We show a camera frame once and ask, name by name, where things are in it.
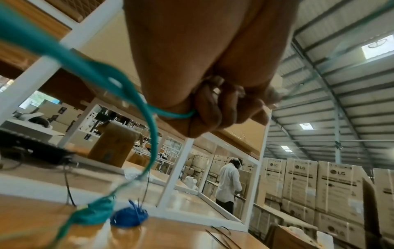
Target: wooden table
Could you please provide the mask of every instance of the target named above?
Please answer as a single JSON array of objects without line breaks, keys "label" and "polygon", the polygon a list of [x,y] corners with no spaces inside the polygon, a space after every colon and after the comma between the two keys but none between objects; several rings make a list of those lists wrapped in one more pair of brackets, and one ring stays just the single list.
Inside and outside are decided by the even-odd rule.
[{"label": "wooden table", "polygon": [[[16,161],[4,159],[4,167],[10,168],[16,165]],[[130,167],[139,167],[138,165],[128,163]],[[52,183],[60,186],[65,186],[64,173],[62,168],[51,169],[52,165],[42,163],[41,161],[28,161],[23,163],[20,167],[9,170],[0,171],[0,175],[10,175],[31,180],[39,180],[46,183]],[[111,173],[108,171],[100,170],[98,168],[81,166],[81,169],[71,171],[67,174],[69,185],[72,188],[78,188],[82,190],[88,190],[100,194],[108,194],[117,185],[124,182],[126,179],[124,176]],[[156,177],[166,180],[168,175],[160,173],[158,171],[151,171]],[[132,187],[129,187],[121,191],[117,197],[120,199],[131,199],[131,200],[142,200],[145,190],[147,188],[147,182],[135,183]],[[148,191],[145,197],[145,203],[150,205],[156,205],[163,192],[164,187],[161,185],[149,183]],[[168,204],[169,210],[192,212],[195,214],[205,215],[208,217],[215,217],[218,219],[226,219],[213,207],[208,205],[205,201],[199,197],[187,194],[185,192],[174,190],[171,195],[170,202]]]},{"label": "wooden table", "polygon": [[[74,210],[72,206],[59,203],[4,195],[0,195],[0,203],[0,248],[7,249],[45,248],[52,241],[57,228]],[[75,244],[89,245],[97,239],[99,246],[95,248],[100,249],[223,249],[206,229],[222,242],[226,240],[231,248],[238,248],[232,241],[207,226],[153,217],[139,227],[126,230],[112,227],[110,231],[97,235],[101,228],[102,225],[73,226],[59,248],[81,248]],[[23,236],[4,239],[7,235],[21,232],[24,233]],[[231,231],[229,236],[242,249],[267,249],[248,233]]]}]

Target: teal cable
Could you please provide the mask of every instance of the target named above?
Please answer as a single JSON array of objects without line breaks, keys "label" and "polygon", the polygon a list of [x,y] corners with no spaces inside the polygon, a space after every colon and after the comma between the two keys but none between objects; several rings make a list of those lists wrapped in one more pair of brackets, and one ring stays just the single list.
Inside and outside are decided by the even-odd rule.
[{"label": "teal cable", "polygon": [[[153,113],[174,119],[187,119],[195,113],[195,111],[191,111],[187,114],[176,114],[144,103],[137,90],[135,90],[133,83],[122,72],[104,63],[86,60],[69,51],[44,31],[1,3],[0,39],[18,45],[35,54],[49,56],[77,76],[137,106],[146,119],[151,132],[152,155],[158,154],[158,129],[153,119]],[[118,81],[121,87],[111,83],[110,78]],[[55,248],[58,242],[67,235],[73,224],[97,225],[104,223],[113,213],[116,193],[129,186],[134,180],[141,180],[155,163],[155,159],[156,157],[151,157],[149,165],[137,178],[119,185],[109,195],[90,203],[84,209],[74,212],[67,222],[60,227],[58,234],[49,247]]]}]

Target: skylight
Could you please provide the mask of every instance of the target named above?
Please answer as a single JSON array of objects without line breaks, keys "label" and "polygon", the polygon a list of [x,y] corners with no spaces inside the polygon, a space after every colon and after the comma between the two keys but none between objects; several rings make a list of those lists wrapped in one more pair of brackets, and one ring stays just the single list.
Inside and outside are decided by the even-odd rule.
[{"label": "skylight", "polygon": [[389,35],[379,41],[362,46],[361,49],[364,52],[365,59],[394,51],[394,35]]},{"label": "skylight", "polygon": [[281,145],[281,147],[286,151],[286,152],[293,152],[288,146],[286,145]]},{"label": "skylight", "polygon": [[313,127],[310,123],[300,123],[300,126],[303,130],[313,130]]}]

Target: black pants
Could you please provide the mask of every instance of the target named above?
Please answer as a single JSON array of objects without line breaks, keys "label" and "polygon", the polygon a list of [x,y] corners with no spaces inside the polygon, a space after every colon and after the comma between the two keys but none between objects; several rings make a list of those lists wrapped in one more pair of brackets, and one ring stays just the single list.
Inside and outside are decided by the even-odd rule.
[{"label": "black pants", "polygon": [[234,202],[228,201],[228,202],[221,202],[218,199],[216,199],[216,204],[221,206],[224,210],[229,212],[230,214],[233,214],[234,211]]}]

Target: lg logo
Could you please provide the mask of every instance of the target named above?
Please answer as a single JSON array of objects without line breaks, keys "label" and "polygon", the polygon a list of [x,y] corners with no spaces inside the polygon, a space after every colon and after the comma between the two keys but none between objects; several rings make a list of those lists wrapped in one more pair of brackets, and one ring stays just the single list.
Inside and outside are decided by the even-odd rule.
[{"label": "lg logo", "polygon": [[341,171],[336,171],[335,169],[332,169],[331,171],[330,171],[330,173],[331,174],[333,174],[333,175],[335,175],[335,174],[338,174],[338,175],[341,175],[341,176],[344,176],[345,175],[345,172],[341,172]]},{"label": "lg logo", "polygon": [[305,169],[305,166],[298,166],[298,165],[296,165],[295,168],[296,169]]}]

